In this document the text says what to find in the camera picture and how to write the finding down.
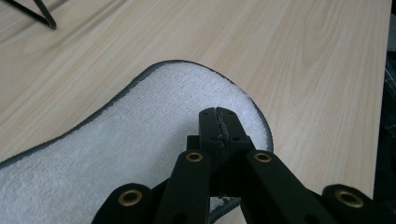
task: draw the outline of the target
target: wooden table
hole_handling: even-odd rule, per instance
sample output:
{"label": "wooden table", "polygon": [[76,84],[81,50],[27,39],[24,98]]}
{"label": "wooden table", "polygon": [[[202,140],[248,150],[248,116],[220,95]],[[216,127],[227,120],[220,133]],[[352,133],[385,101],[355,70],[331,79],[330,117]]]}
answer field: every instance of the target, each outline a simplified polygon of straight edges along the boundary
{"label": "wooden table", "polygon": [[44,2],[56,31],[0,4],[0,161],[68,131],[149,65],[183,59],[251,96],[309,189],[373,195],[390,0]]}

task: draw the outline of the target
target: white terry cloth fabric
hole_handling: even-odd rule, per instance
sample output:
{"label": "white terry cloth fabric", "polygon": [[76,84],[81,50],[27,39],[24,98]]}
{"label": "white terry cloth fabric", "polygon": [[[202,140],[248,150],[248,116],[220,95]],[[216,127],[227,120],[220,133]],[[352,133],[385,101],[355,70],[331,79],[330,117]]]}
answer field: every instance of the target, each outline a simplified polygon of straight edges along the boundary
{"label": "white terry cloth fabric", "polygon": [[196,63],[156,63],[70,132],[0,164],[0,223],[91,223],[119,186],[168,178],[187,135],[198,135],[198,113],[217,106],[272,151],[262,113],[230,80]]}

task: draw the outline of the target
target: brass insert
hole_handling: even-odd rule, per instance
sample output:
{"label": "brass insert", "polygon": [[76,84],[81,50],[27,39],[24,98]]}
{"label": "brass insert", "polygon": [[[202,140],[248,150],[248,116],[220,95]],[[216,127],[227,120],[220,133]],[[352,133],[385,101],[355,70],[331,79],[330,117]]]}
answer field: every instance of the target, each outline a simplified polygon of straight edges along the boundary
{"label": "brass insert", "polygon": [[137,189],[128,189],[125,190],[119,197],[119,204],[125,207],[129,207],[135,205],[142,200],[142,192]]}
{"label": "brass insert", "polygon": [[203,158],[204,156],[201,153],[197,153],[197,152],[191,152],[186,156],[186,159],[188,161],[201,161]]}
{"label": "brass insert", "polygon": [[337,190],[334,195],[338,201],[350,207],[361,208],[364,206],[364,202],[360,197],[344,189]]}
{"label": "brass insert", "polygon": [[256,161],[260,161],[260,162],[269,162],[272,160],[270,155],[268,155],[267,153],[263,153],[263,152],[256,153],[254,155],[254,159],[256,159]]}

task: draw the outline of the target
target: black metal wire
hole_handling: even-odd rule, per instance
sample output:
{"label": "black metal wire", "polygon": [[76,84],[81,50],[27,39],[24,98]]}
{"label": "black metal wire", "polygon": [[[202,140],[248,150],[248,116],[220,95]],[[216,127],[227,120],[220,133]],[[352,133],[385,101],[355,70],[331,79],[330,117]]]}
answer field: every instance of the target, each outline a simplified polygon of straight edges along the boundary
{"label": "black metal wire", "polygon": [[41,13],[43,13],[44,17],[38,15],[37,13],[33,12],[31,9],[21,5],[20,3],[14,1],[14,0],[4,0],[4,1],[8,2],[10,5],[17,8],[21,12],[27,14],[28,16],[32,17],[33,19],[40,21],[41,23],[47,25],[52,30],[56,29],[55,19],[52,18],[49,10],[46,8],[46,6],[44,5],[44,3],[41,0],[35,0],[35,4],[40,9]]}

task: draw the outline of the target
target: black plastic bracket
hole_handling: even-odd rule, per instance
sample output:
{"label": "black plastic bracket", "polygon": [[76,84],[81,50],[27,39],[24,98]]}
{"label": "black plastic bracket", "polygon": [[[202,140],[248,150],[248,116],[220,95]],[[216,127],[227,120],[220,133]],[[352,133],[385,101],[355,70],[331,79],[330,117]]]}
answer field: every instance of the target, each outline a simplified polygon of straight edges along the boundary
{"label": "black plastic bracket", "polygon": [[310,191],[277,155],[254,147],[233,111],[218,107],[199,113],[199,135],[188,136],[168,180],[154,189],[116,189],[92,224],[207,224],[215,220],[208,214],[210,196],[240,198],[248,224],[394,223],[357,189]]}
{"label": "black plastic bracket", "polygon": [[19,9],[23,13],[29,15],[33,19],[40,21],[41,23],[47,25],[50,29],[52,29],[52,30],[56,29],[55,19],[52,18],[49,10],[47,9],[47,7],[44,5],[44,3],[41,0],[34,0],[34,1],[35,1],[35,4],[37,5],[37,7],[40,9],[41,13],[43,13],[44,17],[38,15],[37,13],[33,12],[31,9],[21,5],[20,3],[14,1],[14,0],[4,0],[4,1],[8,2],[10,5]]}

